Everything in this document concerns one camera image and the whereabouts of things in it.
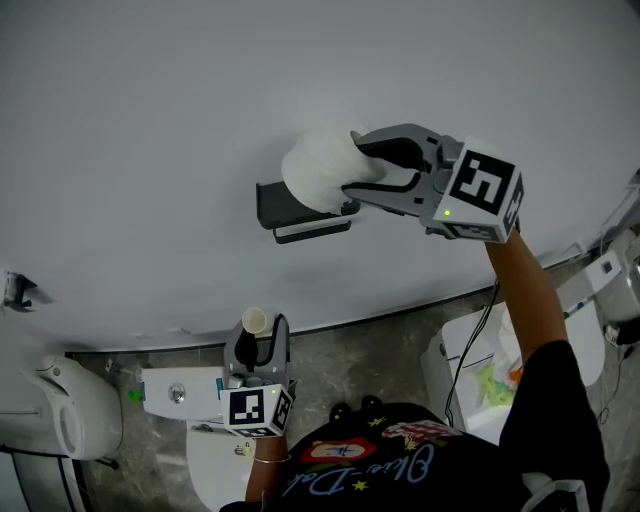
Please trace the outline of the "small black wall paper holder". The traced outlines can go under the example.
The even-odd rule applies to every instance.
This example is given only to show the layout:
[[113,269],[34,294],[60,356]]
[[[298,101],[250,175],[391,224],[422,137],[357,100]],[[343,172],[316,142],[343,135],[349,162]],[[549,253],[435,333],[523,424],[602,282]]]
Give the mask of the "small black wall paper holder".
[[37,285],[23,274],[5,271],[2,306],[17,312],[32,312],[32,301],[25,298],[25,295],[36,287]]

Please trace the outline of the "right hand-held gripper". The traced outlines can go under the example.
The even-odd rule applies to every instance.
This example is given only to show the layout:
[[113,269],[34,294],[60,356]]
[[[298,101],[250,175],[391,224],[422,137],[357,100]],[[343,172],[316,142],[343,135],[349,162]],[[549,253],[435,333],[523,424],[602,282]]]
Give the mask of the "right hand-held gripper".
[[[420,215],[428,235],[507,242],[524,196],[522,174],[487,144],[473,137],[459,142],[410,123],[356,135],[354,143],[367,157],[418,172],[404,185],[342,186],[351,200],[401,216]],[[423,193],[419,172],[425,172]]]

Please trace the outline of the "cardboard paper roll core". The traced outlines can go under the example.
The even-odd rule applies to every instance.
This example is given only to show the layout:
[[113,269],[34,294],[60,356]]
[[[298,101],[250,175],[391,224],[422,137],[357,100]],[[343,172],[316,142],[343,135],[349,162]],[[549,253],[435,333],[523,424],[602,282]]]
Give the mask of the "cardboard paper roll core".
[[249,307],[241,317],[243,329],[254,336],[266,336],[273,330],[275,315],[259,307]]

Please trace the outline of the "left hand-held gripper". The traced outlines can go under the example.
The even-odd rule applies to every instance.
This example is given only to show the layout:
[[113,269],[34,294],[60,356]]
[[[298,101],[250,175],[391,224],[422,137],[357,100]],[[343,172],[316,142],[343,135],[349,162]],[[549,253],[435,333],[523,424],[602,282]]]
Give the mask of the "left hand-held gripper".
[[[296,381],[282,374],[289,363],[289,323],[276,315],[267,357],[259,370],[248,374],[223,372],[218,379],[224,427],[251,439],[281,437],[296,398]],[[238,322],[224,346],[224,364],[229,371],[253,371],[256,338]]]

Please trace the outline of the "person's black printed t-shirt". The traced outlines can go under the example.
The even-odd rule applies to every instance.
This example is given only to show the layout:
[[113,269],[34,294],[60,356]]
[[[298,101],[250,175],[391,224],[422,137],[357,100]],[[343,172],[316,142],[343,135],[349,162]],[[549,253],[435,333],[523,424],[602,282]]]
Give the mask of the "person's black printed t-shirt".
[[302,438],[276,494],[220,512],[601,512],[601,434],[569,343],[527,361],[497,443],[387,403]]

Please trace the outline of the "white toilet with tall tank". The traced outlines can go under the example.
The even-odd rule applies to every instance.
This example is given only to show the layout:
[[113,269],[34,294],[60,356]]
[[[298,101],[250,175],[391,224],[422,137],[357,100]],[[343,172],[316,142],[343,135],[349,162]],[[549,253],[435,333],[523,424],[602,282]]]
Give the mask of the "white toilet with tall tank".
[[558,289],[569,343],[585,386],[600,377],[610,323],[640,317],[640,265],[609,250]]

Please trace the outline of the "white toilet with square tank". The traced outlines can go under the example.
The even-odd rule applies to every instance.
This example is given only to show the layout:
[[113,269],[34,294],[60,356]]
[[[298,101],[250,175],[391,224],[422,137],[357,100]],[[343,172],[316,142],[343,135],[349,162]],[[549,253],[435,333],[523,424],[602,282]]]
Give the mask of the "white toilet with square tank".
[[223,424],[218,397],[218,379],[223,372],[216,366],[141,371],[144,410],[181,421],[186,427],[191,483],[211,512],[245,499],[253,464],[252,457],[234,453],[238,444],[253,441],[232,434]]

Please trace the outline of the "white toilet with raised lid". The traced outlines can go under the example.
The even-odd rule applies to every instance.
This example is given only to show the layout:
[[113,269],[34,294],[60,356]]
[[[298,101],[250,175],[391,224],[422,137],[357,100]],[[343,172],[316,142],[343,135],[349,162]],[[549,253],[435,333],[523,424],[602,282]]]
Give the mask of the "white toilet with raised lid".
[[0,445],[90,461],[123,437],[117,390],[63,354],[0,359]]

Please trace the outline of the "person's right forearm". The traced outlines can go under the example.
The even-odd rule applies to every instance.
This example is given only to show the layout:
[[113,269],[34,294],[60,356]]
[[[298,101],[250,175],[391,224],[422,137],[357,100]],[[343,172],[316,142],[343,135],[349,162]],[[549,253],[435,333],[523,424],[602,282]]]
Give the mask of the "person's right forearm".
[[487,244],[486,251],[509,310],[522,362],[548,343],[567,341],[556,288],[519,232],[513,230],[504,244]]

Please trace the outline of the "person's left forearm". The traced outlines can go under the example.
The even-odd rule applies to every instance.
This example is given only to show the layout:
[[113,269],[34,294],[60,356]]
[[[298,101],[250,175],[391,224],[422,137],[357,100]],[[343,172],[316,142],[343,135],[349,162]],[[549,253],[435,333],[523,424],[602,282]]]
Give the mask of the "person's left forearm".
[[289,459],[285,436],[257,439],[245,501],[262,503],[277,496]]

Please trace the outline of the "white toilet paper roll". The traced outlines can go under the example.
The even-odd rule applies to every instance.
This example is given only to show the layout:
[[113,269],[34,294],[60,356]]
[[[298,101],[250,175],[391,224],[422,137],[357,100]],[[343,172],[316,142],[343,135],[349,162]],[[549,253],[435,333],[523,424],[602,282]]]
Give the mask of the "white toilet paper roll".
[[355,145],[366,132],[362,124],[351,123],[302,135],[281,163],[283,181],[294,198],[317,212],[338,214],[349,201],[342,191],[344,185],[384,179],[384,164]]

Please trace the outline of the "white glass panel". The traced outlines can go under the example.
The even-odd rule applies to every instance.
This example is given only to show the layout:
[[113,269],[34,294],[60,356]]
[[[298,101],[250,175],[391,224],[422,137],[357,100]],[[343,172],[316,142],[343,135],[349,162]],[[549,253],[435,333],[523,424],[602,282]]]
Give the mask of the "white glass panel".
[[93,512],[76,466],[62,455],[0,445],[0,512]]

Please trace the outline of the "white tankless toilet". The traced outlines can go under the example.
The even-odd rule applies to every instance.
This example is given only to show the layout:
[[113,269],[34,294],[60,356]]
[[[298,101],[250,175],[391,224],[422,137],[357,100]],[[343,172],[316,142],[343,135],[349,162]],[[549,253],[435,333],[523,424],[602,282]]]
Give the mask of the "white tankless toilet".
[[509,364],[497,355],[498,330],[506,305],[495,305],[481,332],[473,337],[481,311],[447,322],[432,338],[420,358],[430,410],[443,421],[497,445],[511,406],[483,403],[476,372],[494,368],[494,377],[516,390],[509,379]]

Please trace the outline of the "black slipper with yellow dots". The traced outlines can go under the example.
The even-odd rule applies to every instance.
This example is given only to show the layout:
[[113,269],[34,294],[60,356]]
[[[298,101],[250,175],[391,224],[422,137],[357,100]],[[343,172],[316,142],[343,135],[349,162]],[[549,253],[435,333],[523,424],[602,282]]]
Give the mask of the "black slipper with yellow dots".
[[[383,404],[382,400],[374,395],[366,395],[361,399],[360,410],[368,410],[377,408]],[[346,402],[335,404],[329,413],[329,421],[337,422],[348,418],[352,414],[353,410]]]

